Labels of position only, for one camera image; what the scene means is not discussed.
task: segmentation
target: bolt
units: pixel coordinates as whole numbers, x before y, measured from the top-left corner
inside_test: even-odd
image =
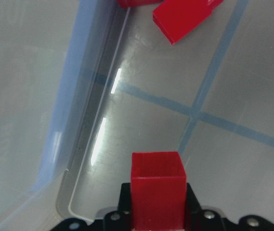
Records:
[[[251,227],[258,227],[260,225],[258,220],[256,220],[255,218],[248,218],[247,224]]]
[[[209,211],[209,210],[204,212],[204,216],[207,219],[214,219],[215,218],[215,214],[212,211]]]
[[[118,213],[114,213],[110,216],[111,220],[119,220],[121,216]]]

